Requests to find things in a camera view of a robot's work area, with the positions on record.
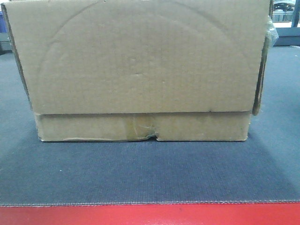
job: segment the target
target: box lid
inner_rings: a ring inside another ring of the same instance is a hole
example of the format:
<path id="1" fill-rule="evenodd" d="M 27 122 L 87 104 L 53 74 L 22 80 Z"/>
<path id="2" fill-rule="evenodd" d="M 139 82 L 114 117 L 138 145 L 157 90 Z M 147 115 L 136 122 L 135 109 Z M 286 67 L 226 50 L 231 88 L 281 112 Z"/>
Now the box lid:
<path id="1" fill-rule="evenodd" d="M 269 3 L 28 0 L 4 9 L 36 113 L 241 112 L 253 107 Z"/>

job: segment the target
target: red surface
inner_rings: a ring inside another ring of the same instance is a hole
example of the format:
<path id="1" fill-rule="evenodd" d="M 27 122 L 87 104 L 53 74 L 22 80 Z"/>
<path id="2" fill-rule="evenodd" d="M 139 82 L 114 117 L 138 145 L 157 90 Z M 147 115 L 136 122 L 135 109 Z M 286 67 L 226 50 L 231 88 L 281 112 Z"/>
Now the red surface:
<path id="1" fill-rule="evenodd" d="M 300 203 L 0 207 L 1 225 L 300 225 Z"/>

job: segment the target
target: gray carpet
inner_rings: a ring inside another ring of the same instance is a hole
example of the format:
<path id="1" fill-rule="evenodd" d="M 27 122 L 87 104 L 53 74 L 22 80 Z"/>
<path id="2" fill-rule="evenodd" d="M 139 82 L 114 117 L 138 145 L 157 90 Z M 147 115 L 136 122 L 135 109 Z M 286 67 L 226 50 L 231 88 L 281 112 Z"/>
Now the gray carpet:
<path id="1" fill-rule="evenodd" d="M 43 143 L 4 54 L 0 205 L 300 201 L 300 49 L 271 49 L 265 77 L 246 142 Z"/>

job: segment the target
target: box bottom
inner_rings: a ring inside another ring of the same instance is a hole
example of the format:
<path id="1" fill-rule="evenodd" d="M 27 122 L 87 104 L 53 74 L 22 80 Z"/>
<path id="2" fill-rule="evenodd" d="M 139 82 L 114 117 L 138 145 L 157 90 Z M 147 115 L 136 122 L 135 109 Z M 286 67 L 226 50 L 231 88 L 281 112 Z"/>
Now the box bottom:
<path id="1" fill-rule="evenodd" d="M 35 115 L 41 141 L 244 141 L 251 112 Z"/>

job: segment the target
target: brown cardboard box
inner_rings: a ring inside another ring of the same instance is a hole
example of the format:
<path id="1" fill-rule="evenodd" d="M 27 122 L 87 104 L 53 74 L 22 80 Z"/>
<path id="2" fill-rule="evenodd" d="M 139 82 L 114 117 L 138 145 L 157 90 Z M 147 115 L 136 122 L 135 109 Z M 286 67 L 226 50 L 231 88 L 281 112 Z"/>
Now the brown cardboard box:
<path id="1" fill-rule="evenodd" d="M 2 4 L 42 141 L 246 140 L 269 7 L 270 0 Z"/>

